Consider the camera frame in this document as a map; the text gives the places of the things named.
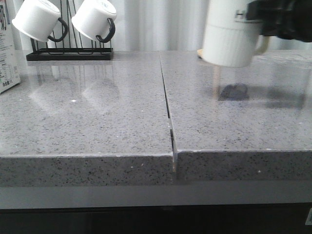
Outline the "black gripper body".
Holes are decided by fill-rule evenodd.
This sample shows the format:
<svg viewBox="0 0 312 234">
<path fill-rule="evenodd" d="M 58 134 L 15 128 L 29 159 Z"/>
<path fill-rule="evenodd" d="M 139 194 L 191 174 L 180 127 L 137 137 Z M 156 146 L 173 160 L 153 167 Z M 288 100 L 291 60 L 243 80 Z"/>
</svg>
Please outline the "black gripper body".
<svg viewBox="0 0 312 234">
<path fill-rule="evenodd" d="M 311 42 L 310 0 L 252 0 L 235 11 L 235 20 L 252 24 L 257 36 Z"/>
</svg>

